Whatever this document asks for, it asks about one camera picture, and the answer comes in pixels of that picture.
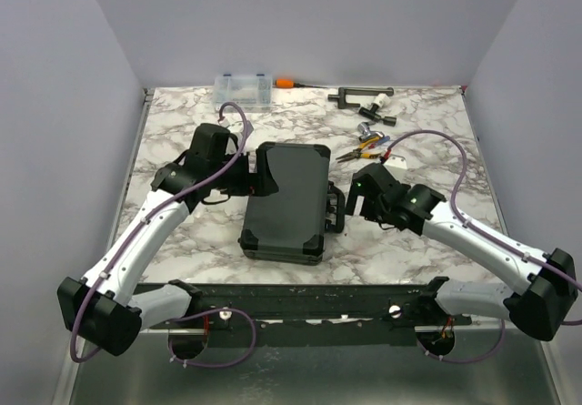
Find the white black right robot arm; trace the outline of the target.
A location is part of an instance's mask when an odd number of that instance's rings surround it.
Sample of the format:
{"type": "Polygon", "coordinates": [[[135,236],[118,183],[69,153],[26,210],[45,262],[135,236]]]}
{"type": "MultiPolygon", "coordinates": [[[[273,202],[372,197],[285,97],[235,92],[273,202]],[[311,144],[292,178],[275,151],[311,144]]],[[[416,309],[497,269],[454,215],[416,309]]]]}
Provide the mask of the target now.
{"type": "Polygon", "coordinates": [[[497,284],[445,281],[418,302],[428,324],[473,314],[509,320],[529,337],[550,341],[577,299],[574,259],[564,250],[546,253],[517,242],[454,210],[433,188],[399,182],[381,164],[352,176],[346,213],[431,238],[499,278],[497,284]]]}

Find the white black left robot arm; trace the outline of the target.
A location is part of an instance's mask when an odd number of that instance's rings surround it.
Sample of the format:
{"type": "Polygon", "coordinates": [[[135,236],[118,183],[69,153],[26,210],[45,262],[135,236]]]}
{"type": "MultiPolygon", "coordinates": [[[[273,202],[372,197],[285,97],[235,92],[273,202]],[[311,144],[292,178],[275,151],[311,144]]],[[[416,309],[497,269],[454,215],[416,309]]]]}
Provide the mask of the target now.
{"type": "Polygon", "coordinates": [[[243,121],[238,133],[217,124],[196,128],[190,147],[156,171],[145,202],[113,246],[80,279],[65,278],[57,299],[65,327],[113,356],[123,354],[142,329],[173,319],[183,328],[201,318],[198,291],[179,280],[149,296],[134,291],[147,266],[195,208],[214,190],[229,197],[265,196],[278,188],[264,161],[251,171],[243,121]]]}

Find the black foam lined carry case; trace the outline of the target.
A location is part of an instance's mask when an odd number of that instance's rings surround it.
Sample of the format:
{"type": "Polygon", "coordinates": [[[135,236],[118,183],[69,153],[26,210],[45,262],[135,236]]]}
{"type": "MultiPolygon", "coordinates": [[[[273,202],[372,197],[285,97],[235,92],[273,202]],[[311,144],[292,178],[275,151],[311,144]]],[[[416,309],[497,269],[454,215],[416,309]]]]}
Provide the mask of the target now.
{"type": "Polygon", "coordinates": [[[266,196],[248,198],[239,245],[247,258],[314,266],[325,235],[345,225],[345,196],[328,179],[331,150],[321,144],[264,142],[256,150],[266,196]]]}

